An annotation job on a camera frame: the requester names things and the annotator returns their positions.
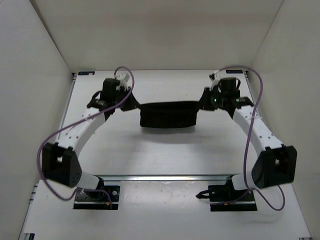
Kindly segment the black skirt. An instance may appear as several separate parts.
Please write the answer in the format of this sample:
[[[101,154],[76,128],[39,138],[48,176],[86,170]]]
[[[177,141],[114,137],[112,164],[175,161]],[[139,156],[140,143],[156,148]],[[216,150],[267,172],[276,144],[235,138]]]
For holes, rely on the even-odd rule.
[[[129,110],[140,110],[140,126],[153,129],[181,129],[197,123],[198,102],[194,100],[136,104]]]

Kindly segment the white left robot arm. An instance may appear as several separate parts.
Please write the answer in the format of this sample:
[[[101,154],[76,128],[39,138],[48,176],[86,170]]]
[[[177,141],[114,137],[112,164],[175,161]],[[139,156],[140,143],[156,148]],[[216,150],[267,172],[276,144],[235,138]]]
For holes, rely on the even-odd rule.
[[[36,167],[49,191],[59,200],[67,202],[73,196],[63,197],[49,184],[53,181],[75,192],[84,192],[95,200],[110,198],[101,177],[82,170],[79,155],[94,132],[118,108],[133,96],[132,75],[123,73],[106,78],[102,90],[95,92],[80,120],[49,135],[39,146]]]

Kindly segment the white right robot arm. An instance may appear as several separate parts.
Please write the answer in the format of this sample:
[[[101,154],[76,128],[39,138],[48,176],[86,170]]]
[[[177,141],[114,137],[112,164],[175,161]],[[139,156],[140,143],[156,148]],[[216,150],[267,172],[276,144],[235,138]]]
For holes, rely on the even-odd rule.
[[[236,77],[212,77],[211,87],[204,89],[200,109],[224,110],[247,136],[257,160],[251,170],[229,176],[225,185],[216,186],[213,196],[222,195],[227,201],[242,197],[246,191],[265,189],[292,183],[295,179],[297,150],[285,145],[265,125],[257,108],[248,97],[240,94],[241,81]]]

